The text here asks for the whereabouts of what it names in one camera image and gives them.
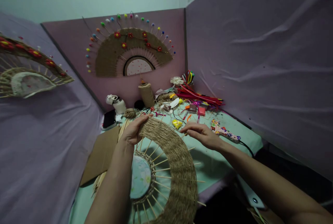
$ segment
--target left hand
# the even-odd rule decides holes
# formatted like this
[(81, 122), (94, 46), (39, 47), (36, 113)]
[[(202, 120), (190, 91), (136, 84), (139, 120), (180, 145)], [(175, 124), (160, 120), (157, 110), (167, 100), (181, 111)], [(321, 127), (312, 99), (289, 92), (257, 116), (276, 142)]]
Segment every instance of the left hand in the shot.
[(136, 145), (141, 140), (141, 138), (138, 136), (140, 125), (143, 124), (148, 119), (148, 117), (152, 116), (153, 114), (143, 115), (131, 122), (124, 130), (120, 140), (125, 141), (132, 146)]

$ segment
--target table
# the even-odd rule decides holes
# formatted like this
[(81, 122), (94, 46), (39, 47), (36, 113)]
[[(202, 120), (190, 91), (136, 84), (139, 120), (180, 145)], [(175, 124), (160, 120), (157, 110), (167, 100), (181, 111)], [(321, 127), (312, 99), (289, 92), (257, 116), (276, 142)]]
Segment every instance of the table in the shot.
[[(178, 112), (181, 112), (182, 109), (185, 108), (185, 103), (179, 106), (179, 110), (175, 110), (176, 118), (183, 119), (183, 114), (180, 116), (177, 116)], [(163, 122), (169, 124), (171, 126), (171, 122), (174, 119), (173, 114), (167, 115), (165, 117), (158, 116), (158, 119), (161, 119)], [(220, 121), (220, 126), (225, 127), (227, 130), (232, 132), (235, 135), (238, 135), (241, 137), (241, 140), (249, 146), (249, 148), (253, 151), (253, 153), (257, 153), (263, 146), (261, 137), (257, 134), (255, 134), (253, 131), (251, 131), (249, 128), (242, 125), (240, 122), (238, 122), (236, 119), (232, 118), (231, 116), (223, 113), (223, 112), (207, 112), (205, 117), (200, 117), (200, 123), (206, 124), (210, 127), (212, 119), (215, 119), (216, 121)], [(190, 121), (196, 121), (197, 120), (197, 114), (192, 115), (192, 117), (189, 119)], [(242, 150), (243, 152), (247, 153), (248, 155), (251, 155), (250, 152), (247, 150), (246, 147), (244, 147), (241, 144), (235, 144), (232, 141), (228, 140), (227, 138), (220, 136), (224, 141), (230, 143), (231, 145), (234, 145), (238, 149)], [(233, 169), (230, 166), (230, 164), (226, 161), (226, 159), (218, 152), (207, 149), (204, 147), (201, 143), (199, 143), (197, 140), (193, 139), (190, 136), (185, 136), (182, 138), (188, 149), (191, 149), (195, 147), (194, 149), (190, 150), (191, 156), (193, 158), (193, 162), (199, 163), (195, 165), (196, 173), (197, 173), (197, 180), (198, 181), (204, 181), (204, 182), (198, 182), (198, 192), (199, 192), (199, 201), (206, 202), (208, 201), (217, 191), (219, 191), (224, 185), (227, 184), (228, 179), (230, 179), (231, 175), (233, 174)], [(144, 138), (142, 142), (141, 151), (145, 152), (147, 149), (147, 146), (149, 145), (150, 140), (147, 138)], [(157, 148), (157, 145), (152, 142), (147, 150), (147, 154), (151, 154), (155, 149)], [(152, 155), (153, 158), (157, 157), (160, 153), (162, 153), (161, 149), (158, 148), (156, 152)], [(155, 163), (161, 162), (166, 159), (166, 156), (163, 154), (161, 155)], [(168, 162), (164, 162), (160, 165), (158, 165), (157, 169), (165, 169), (168, 168), (169, 164)], [(159, 172), (160, 176), (170, 176), (169, 171), (161, 171)], [(170, 179), (167, 178), (159, 178), (159, 182), (170, 187)], [(164, 187), (159, 187), (159, 190), (164, 194), (168, 195), (169, 190)], [(93, 185), (86, 186), (84, 188), (79, 188), (76, 197), (75, 202), (73, 204), (71, 215), (69, 218), (70, 224), (83, 224), (87, 214), (89, 212), (89, 209), (91, 207), (91, 204), (93, 202), (92, 198), (92, 192), (93, 192)], [(160, 195), (156, 195), (157, 200), (161, 203), (162, 206), (165, 205), (166, 200), (161, 197)], [(159, 214), (161, 210), (158, 206), (154, 205), (154, 210), (156, 214)], [(150, 220), (154, 219), (154, 215), (151, 211), (151, 209), (147, 210), (148, 216)], [(140, 214), (141, 220), (145, 220), (145, 214), (143, 211), (141, 211)]]

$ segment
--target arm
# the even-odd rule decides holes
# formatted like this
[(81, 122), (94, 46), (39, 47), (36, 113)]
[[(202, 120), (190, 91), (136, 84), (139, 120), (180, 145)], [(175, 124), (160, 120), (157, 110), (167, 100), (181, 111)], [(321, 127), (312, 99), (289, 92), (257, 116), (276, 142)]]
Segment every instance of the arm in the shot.
[(224, 142), (204, 124), (188, 123), (180, 131), (221, 153), (258, 196), (284, 222), (333, 223), (333, 216), (299, 188), (270, 168)]
[(124, 223), (129, 200), (134, 145), (138, 131), (148, 115), (131, 122), (124, 130), (113, 152), (108, 172), (90, 208), (85, 224)]

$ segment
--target cardboard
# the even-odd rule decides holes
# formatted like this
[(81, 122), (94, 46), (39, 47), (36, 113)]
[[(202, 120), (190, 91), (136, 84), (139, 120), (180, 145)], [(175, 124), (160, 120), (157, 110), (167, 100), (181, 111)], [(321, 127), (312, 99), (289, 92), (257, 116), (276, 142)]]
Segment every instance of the cardboard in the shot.
[(93, 151), (90, 153), (84, 169), (80, 186), (107, 171), (116, 148), (119, 126), (97, 136)]

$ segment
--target forearm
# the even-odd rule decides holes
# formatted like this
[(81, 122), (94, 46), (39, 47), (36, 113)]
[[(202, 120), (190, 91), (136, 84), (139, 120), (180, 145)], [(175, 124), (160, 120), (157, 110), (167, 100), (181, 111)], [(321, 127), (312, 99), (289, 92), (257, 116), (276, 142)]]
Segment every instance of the forearm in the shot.
[(285, 222), (299, 213), (332, 216), (315, 200), (273, 170), (234, 146), (221, 142), (218, 150), (258, 196)]
[(134, 146), (119, 140), (85, 224), (124, 222), (130, 193), (133, 153)]

